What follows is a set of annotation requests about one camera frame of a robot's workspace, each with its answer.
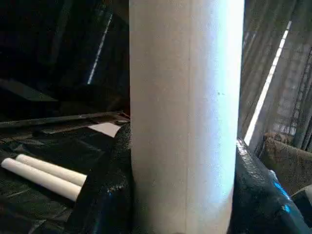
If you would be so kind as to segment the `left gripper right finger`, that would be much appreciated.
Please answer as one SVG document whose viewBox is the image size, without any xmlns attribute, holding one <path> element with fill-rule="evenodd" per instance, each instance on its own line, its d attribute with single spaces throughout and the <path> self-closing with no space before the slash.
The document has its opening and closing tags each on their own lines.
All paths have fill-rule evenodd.
<svg viewBox="0 0 312 234">
<path fill-rule="evenodd" d="M 290 196 L 241 138 L 236 141 L 230 233 L 310 234 Z"/>
</svg>

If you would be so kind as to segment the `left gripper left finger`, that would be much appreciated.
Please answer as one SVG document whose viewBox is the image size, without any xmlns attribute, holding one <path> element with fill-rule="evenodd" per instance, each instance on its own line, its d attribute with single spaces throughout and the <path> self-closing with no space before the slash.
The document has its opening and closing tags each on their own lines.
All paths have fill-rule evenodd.
<svg viewBox="0 0 312 234">
<path fill-rule="evenodd" d="M 133 208 L 131 125 L 116 133 L 110 151 L 91 169 L 67 220 L 69 234 L 128 234 Z"/>
</svg>

